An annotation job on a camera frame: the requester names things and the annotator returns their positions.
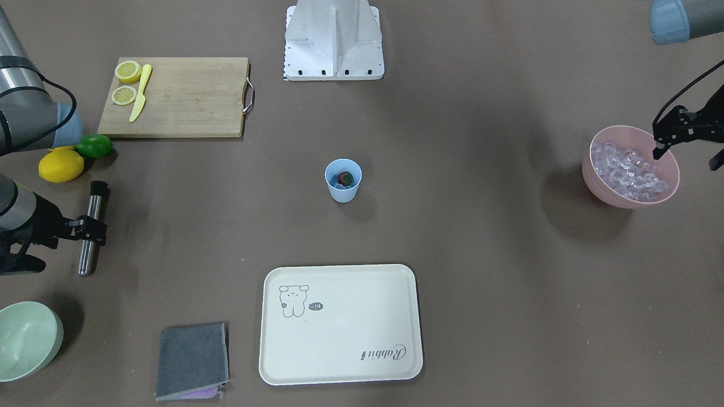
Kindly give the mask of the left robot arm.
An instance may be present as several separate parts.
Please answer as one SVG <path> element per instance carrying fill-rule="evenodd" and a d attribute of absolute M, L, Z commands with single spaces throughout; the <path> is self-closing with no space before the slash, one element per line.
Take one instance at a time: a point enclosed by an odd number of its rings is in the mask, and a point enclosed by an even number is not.
<path fill-rule="evenodd" d="M 650 36 L 657 45 L 684 43 L 723 31 L 721 1 L 654 1 L 649 11 Z M 698 111 L 673 103 L 705 77 L 721 68 L 720 61 L 678 91 L 652 121 L 655 147 L 653 159 L 659 160 L 672 146 L 683 142 L 723 142 L 723 87 L 719 87 Z"/>

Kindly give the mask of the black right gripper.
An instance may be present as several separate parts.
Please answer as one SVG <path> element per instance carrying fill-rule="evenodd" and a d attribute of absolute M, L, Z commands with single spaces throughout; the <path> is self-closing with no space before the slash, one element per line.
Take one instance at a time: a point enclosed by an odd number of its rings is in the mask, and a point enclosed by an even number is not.
<path fill-rule="evenodd" d="M 104 246 L 106 232 L 107 225 L 92 216 L 81 215 L 71 220 L 41 196 L 18 195 L 2 211 L 1 274 L 16 276 L 43 271 L 46 262 L 28 253 L 33 244 L 54 249 L 63 239 Z"/>

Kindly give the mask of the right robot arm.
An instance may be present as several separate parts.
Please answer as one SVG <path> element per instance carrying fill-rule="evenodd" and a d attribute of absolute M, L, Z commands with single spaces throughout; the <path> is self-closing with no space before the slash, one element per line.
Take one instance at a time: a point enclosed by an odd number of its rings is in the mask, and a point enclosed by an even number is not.
<path fill-rule="evenodd" d="M 75 96 L 68 103 L 52 100 L 53 86 L 28 58 L 4 11 L 1 13 L 1 150 L 2 155 L 22 150 L 70 146 L 80 141 L 83 125 Z M 90 184 L 87 214 L 64 217 L 58 207 L 7 176 L 1 177 L 2 275 L 26 275 L 44 270 L 46 263 L 28 253 L 31 245 L 56 248 L 60 240 L 82 242 L 78 273 L 92 275 L 100 247 L 105 245 L 103 223 L 109 199 L 106 182 Z"/>

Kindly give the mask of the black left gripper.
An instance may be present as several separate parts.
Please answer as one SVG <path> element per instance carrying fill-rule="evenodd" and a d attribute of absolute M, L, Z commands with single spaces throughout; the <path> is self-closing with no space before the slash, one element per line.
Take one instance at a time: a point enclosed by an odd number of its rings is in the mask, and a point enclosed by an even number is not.
<path fill-rule="evenodd" d="M 704 107 L 690 111 L 685 106 L 674 106 L 661 119 L 652 124 L 655 147 L 653 159 L 659 160 L 670 147 L 681 142 L 723 141 L 723 87 L 721 86 Z M 724 149 L 709 160 L 709 170 L 715 172 L 724 165 Z"/>

